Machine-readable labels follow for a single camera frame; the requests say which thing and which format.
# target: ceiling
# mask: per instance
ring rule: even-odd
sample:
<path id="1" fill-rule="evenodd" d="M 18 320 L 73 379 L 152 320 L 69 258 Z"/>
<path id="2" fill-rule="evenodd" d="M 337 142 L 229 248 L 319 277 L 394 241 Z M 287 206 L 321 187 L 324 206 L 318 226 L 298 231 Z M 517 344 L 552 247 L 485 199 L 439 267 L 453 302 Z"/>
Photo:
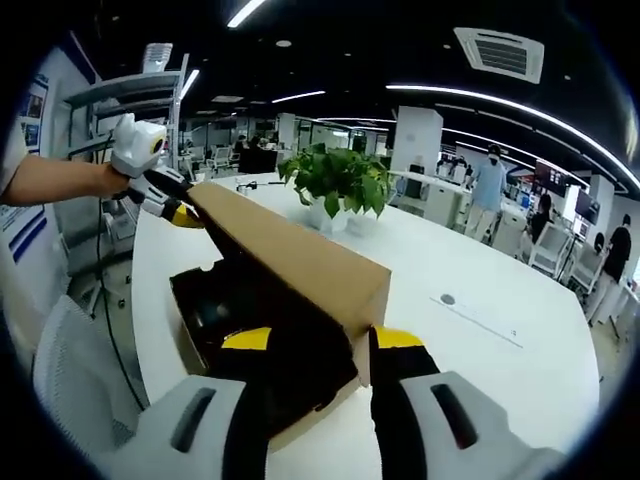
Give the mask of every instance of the ceiling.
<path id="1" fill-rule="evenodd" d="M 636 110 L 601 49 L 581 26 L 581 2 L 267 0 L 237 29 L 228 29 L 226 24 L 244 3 L 181 0 L 132 11 L 130 2 L 103 0 L 96 4 L 94 21 L 75 31 L 105 79 L 139 72 L 149 42 L 174 44 L 170 69 L 179 68 L 182 54 L 189 53 L 189 69 L 198 68 L 201 74 L 183 101 L 183 117 L 210 110 L 216 110 L 214 117 L 227 116 L 246 108 L 259 117 L 286 111 L 311 118 L 393 119 L 392 111 L 399 105 L 433 107 L 446 128 L 515 146 L 570 171 L 602 173 L 616 179 L 617 190 L 640 198 L 640 189 L 611 158 L 546 120 L 472 97 L 385 88 L 444 86 L 508 99 L 566 122 L 640 173 Z M 495 30 L 543 43 L 540 83 L 472 69 L 455 27 Z M 280 48 L 279 40 L 292 45 Z M 327 93 L 270 103 L 316 90 Z M 244 99 L 231 105 L 212 103 L 217 95 Z M 456 141 L 487 146 L 477 138 L 444 133 L 443 142 Z M 517 151 L 510 155 L 533 163 Z"/>

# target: cardboard box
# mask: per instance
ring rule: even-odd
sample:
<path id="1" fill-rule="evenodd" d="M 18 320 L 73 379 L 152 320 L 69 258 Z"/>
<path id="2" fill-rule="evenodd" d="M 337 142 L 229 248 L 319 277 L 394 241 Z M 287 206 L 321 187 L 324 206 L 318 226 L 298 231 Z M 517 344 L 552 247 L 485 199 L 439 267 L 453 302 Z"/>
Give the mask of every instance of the cardboard box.
<path id="1" fill-rule="evenodd" d="M 201 183 L 189 190 L 189 197 L 200 214 L 206 212 L 244 251 L 337 321 L 351 342 L 357 381 L 345 385 L 329 407 L 310 413 L 273 439 L 272 447 L 280 448 L 332 411 L 359 384 L 369 384 L 366 333 L 384 322 L 391 272 L 222 186 Z"/>

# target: metal shelf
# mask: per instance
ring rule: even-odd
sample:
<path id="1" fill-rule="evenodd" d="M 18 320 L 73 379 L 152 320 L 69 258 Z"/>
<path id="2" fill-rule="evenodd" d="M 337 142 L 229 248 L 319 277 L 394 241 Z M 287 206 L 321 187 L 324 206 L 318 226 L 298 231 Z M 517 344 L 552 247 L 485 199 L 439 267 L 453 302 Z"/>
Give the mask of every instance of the metal shelf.
<path id="1" fill-rule="evenodd" d="M 109 135 L 101 135 L 96 138 L 92 138 L 91 140 L 87 140 L 84 143 L 71 147 L 67 151 L 67 157 L 73 157 L 74 155 L 78 155 L 80 153 L 89 153 L 96 152 L 98 150 L 102 150 L 105 147 L 110 147 L 113 145 L 113 139 L 109 139 Z"/>
<path id="2" fill-rule="evenodd" d="M 96 83 L 88 89 L 65 99 L 72 108 L 124 97 L 136 93 L 173 91 L 180 81 L 180 71 L 139 73 Z"/>
<path id="3" fill-rule="evenodd" d="M 129 112 L 136 113 L 148 110 L 170 108 L 172 104 L 172 98 L 157 98 L 154 100 L 143 100 L 140 102 L 125 103 L 122 105 L 116 105 L 114 107 L 96 109 L 96 117 L 98 120 L 103 120 L 105 118 L 116 117 L 118 115 Z"/>

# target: black cable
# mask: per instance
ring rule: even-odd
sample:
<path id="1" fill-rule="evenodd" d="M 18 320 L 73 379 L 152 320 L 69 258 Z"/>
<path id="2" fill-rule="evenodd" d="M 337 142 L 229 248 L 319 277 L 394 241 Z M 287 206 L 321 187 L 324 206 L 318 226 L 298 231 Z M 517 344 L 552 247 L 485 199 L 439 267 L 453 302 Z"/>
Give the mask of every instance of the black cable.
<path id="1" fill-rule="evenodd" d="M 113 133 L 109 135 L 107 144 L 102 150 L 102 159 L 100 160 L 100 164 L 104 163 L 104 157 L 107 153 L 107 148 L 108 148 L 109 142 L 111 141 L 112 136 L 113 136 Z M 124 376 L 124 379 L 127 382 L 127 386 L 129 387 L 129 390 L 131 390 L 131 394 L 133 395 L 133 398 L 136 400 L 138 407 L 140 407 L 140 410 L 142 411 L 144 410 L 144 406 L 140 401 L 140 397 L 138 397 L 138 394 L 133 388 L 133 384 L 131 383 L 129 374 L 127 374 L 127 370 L 124 368 L 124 362 L 122 361 L 122 357 L 120 356 L 120 350 L 118 349 L 118 345 L 116 344 L 116 339 L 113 336 L 113 329 L 111 327 L 111 316 L 109 315 L 109 302 L 107 302 L 107 288 L 105 287 L 104 276 L 102 275 L 102 265 L 101 265 L 102 259 L 100 257 L 101 230 L 102 230 L 102 199 L 99 198 L 98 199 L 98 237 L 97 237 L 98 239 L 96 241 L 96 256 L 98 258 L 98 278 L 100 279 L 100 288 L 102 288 L 102 300 L 104 301 L 104 313 L 105 313 L 105 316 L 107 317 L 107 328 L 109 330 L 109 338 L 111 338 L 111 345 L 113 346 L 113 351 L 116 352 L 116 357 L 118 358 L 118 364 L 120 364 L 120 370 L 122 371 L 122 375 Z"/>

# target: floor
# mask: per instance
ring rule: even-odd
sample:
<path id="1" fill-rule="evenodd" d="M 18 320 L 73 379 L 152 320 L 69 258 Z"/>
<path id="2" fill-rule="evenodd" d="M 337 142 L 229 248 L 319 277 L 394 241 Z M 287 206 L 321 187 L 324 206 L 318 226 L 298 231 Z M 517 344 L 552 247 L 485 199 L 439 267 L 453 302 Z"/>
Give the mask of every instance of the floor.
<path id="1" fill-rule="evenodd" d="M 114 338 L 121 349 L 135 351 L 133 325 L 131 321 L 131 285 L 126 283 L 131 275 L 131 261 L 127 260 L 107 268 L 109 284 L 121 294 L 125 300 L 123 308 L 118 307 L 119 298 L 109 299 L 109 313 L 112 321 Z M 80 298 L 82 289 L 92 282 L 91 276 L 74 279 L 70 287 L 70 296 L 83 308 L 87 304 L 88 295 Z M 96 319 L 105 321 L 103 302 L 100 300 L 96 308 Z M 625 373 L 625 367 L 631 357 L 631 346 L 616 339 L 611 324 L 596 325 L 591 329 L 591 337 L 596 351 L 598 370 L 600 373 L 600 407 L 604 408 L 612 399 L 618 384 Z"/>

